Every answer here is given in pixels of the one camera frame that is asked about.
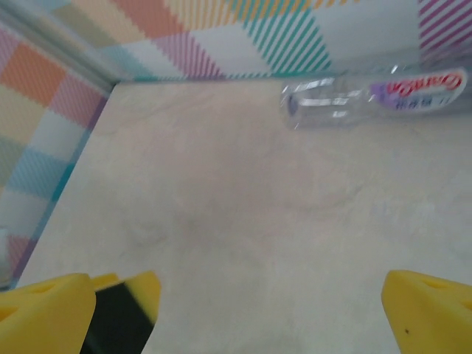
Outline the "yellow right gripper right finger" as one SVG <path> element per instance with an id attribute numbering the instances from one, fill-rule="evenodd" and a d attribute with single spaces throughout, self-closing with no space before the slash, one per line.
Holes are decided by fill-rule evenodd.
<path id="1" fill-rule="evenodd" d="M 390 271 L 381 301 L 401 353 L 470 353 L 471 287 L 413 271 Z"/>

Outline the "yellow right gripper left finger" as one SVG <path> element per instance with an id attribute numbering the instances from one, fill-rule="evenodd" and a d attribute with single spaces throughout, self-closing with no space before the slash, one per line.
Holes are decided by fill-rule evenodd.
<path id="1" fill-rule="evenodd" d="M 152 271 L 75 273 L 1 293 L 2 353 L 141 353 L 158 319 Z"/>

